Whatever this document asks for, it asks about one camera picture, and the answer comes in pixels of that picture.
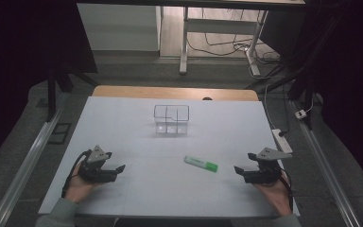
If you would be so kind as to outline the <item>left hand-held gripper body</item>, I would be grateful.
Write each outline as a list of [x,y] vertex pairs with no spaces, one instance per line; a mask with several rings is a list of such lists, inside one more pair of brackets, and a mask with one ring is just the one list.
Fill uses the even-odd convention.
[[117,175],[110,174],[108,170],[102,169],[106,161],[109,160],[106,153],[100,146],[95,146],[93,149],[88,150],[86,157],[79,166],[79,177],[88,183],[114,182]]

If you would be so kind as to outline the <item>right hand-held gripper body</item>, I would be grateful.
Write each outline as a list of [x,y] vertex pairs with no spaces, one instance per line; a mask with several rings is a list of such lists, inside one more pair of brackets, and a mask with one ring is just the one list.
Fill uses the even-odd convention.
[[279,160],[291,158],[291,154],[273,148],[264,148],[257,154],[258,170],[247,171],[243,176],[246,183],[275,183],[282,175]]

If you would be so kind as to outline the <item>green highlighter pen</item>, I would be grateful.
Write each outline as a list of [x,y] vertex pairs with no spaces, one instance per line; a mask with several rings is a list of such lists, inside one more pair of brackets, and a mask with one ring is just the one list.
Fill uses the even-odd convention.
[[196,157],[193,157],[193,156],[185,156],[184,161],[188,165],[200,167],[200,168],[206,169],[206,170],[211,171],[211,172],[217,172],[217,170],[218,170],[218,165],[217,164],[207,162],[207,161],[203,161],[203,160],[200,160],[199,158],[196,158]]

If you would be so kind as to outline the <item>clear plastic organizer box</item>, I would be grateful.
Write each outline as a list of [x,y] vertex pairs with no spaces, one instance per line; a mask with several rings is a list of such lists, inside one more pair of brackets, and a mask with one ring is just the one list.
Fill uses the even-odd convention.
[[156,105],[153,118],[157,133],[187,134],[190,108],[188,105]]

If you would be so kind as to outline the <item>person's left hand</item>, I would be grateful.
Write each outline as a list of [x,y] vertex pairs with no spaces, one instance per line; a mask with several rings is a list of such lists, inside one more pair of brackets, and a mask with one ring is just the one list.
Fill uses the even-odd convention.
[[97,183],[87,183],[81,179],[78,175],[79,165],[76,166],[71,174],[70,183],[68,189],[65,192],[64,197],[74,203],[80,203],[86,199],[92,191],[98,187]]

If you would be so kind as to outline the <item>person's right hand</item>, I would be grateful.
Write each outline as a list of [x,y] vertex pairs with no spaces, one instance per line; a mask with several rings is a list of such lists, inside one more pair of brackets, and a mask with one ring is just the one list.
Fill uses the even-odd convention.
[[285,186],[287,177],[282,175],[282,179],[274,184],[255,183],[253,186],[261,192],[270,206],[276,211],[280,217],[292,215],[293,211],[290,207],[289,193]]

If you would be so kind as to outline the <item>white power strip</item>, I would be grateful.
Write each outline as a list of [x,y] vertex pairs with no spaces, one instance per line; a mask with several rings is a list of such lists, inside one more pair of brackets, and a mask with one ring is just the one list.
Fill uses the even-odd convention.
[[287,153],[287,154],[290,154],[293,152],[291,146],[288,144],[288,142],[285,139],[283,132],[281,130],[274,129],[271,132],[282,152]]

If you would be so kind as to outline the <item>white table sheet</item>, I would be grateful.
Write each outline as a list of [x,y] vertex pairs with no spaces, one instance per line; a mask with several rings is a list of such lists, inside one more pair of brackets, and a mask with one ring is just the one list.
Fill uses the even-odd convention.
[[[97,188],[82,215],[134,218],[264,218],[274,211],[234,167],[255,170],[248,153],[275,142],[259,101],[188,100],[188,132],[156,132],[150,98],[88,98],[40,211],[49,213],[81,152],[111,152],[107,169],[126,165],[116,181]],[[217,172],[188,165],[185,156],[218,165]]]

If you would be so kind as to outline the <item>black metal stand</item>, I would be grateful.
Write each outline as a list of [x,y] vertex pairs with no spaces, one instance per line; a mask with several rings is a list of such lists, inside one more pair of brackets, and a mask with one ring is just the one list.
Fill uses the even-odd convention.
[[[340,16],[328,12],[277,12],[269,11],[260,38],[282,55],[279,63],[258,82],[265,84],[272,76],[285,69],[289,74],[283,79],[255,91],[263,94],[290,81],[293,85],[287,93],[290,100],[297,100],[305,93],[304,107],[309,108],[314,92],[315,68],[321,60],[321,52],[332,36]],[[246,87],[253,89],[257,82]]]
[[94,88],[99,85],[98,81],[92,79],[86,73],[76,68],[71,62],[65,60],[55,61],[47,71],[47,122],[52,122],[54,115],[58,112],[59,104],[57,103],[56,98],[56,86],[59,86],[60,90],[66,94],[71,93],[74,88],[74,85],[70,80],[70,75],[76,76]]

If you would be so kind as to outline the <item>white cabinet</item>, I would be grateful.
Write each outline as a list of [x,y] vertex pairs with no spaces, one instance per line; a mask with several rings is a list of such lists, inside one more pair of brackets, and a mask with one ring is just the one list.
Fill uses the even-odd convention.
[[160,50],[159,7],[78,3],[78,11],[93,50]]

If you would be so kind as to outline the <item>aluminium rail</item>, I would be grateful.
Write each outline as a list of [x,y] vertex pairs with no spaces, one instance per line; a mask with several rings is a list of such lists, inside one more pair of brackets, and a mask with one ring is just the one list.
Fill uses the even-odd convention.
[[56,102],[57,110],[51,117],[50,121],[46,121],[36,139],[34,140],[30,150],[28,151],[19,170],[9,185],[9,189],[0,201],[0,227],[5,227],[10,215],[12,214],[17,201],[20,199],[23,190],[38,163],[48,139],[56,127],[67,103],[69,93],[61,93]]
[[[289,110],[294,115],[297,112],[296,105],[293,101],[288,101]],[[293,116],[294,121],[299,125],[305,141],[310,148],[314,159],[320,169],[320,173],[325,180],[328,189],[335,200],[337,209],[345,222],[346,227],[363,227],[361,221],[356,214],[347,194],[343,190],[337,175],[326,158],[324,151],[320,145],[320,141],[313,130],[310,130],[302,119]]]

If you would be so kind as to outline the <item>white desk frame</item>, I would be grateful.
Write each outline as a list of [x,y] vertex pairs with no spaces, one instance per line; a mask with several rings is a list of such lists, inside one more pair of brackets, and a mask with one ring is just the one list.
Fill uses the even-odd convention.
[[187,71],[187,50],[188,33],[215,33],[215,34],[234,34],[234,35],[251,35],[251,44],[244,48],[244,53],[250,65],[251,73],[254,76],[260,75],[260,70],[254,59],[254,51],[259,40],[263,24],[268,12],[260,10],[258,19],[253,21],[234,21],[234,20],[217,20],[204,18],[189,18],[189,8],[183,8],[183,28],[181,43],[181,61],[180,74],[185,75]]

